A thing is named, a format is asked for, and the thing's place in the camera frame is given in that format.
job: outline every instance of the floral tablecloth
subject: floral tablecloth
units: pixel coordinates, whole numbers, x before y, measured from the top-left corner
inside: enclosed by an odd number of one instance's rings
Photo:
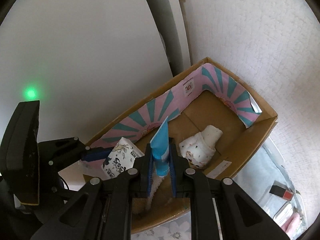
[[[161,226],[137,233],[132,240],[191,240],[191,214],[169,221]]]

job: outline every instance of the white wall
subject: white wall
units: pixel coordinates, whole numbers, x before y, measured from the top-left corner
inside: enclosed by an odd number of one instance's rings
[[[28,86],[39,141],[86,142],[171,77],[146,0],[17,0],[0,26],[0,141]]]
[[[224,65],[279,115],[271,138],[304,198],[320,210],[320,24],[305,0],[181,1],[193,63]]]

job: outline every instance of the light blue tube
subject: light blue tube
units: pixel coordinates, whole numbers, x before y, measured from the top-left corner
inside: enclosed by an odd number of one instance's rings
[[[169,171],[169,130],[168,117],[150,141],[151,152],[155,161],[156,172],[160,177],[164,177]]]

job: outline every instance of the black and red eraser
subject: black and red eraser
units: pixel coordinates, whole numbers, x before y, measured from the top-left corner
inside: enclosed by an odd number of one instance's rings
[[[269,191],[271,194],[276,195],[282,199],[291,201],[293,197],[293,192],[286,190],[285,188],[273,185]]]

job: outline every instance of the green light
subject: green light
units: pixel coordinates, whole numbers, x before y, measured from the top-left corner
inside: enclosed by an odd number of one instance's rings
[[[34,99],[36,99],[36,97],[37,97],[36,90],[34,90],[34,89],[25,90],[25,99],[26,100],[34,100]]]

